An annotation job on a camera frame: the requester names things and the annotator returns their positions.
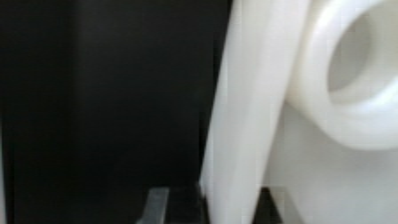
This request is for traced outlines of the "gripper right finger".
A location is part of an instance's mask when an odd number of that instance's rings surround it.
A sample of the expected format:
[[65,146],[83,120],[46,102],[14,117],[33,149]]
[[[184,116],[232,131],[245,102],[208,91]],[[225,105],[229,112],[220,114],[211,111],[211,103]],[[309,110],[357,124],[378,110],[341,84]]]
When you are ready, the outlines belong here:
[[261,188],[254,224],[305,224],[284,187]]

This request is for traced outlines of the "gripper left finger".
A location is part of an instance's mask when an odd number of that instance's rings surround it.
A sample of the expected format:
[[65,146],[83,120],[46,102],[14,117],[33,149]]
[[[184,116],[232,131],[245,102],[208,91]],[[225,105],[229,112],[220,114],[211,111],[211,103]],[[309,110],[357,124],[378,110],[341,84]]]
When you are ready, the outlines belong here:
[[168,188],[151,188],[147,192],[147,200],[142,211],[142,217],[136,224],[165,224],[168,202]]

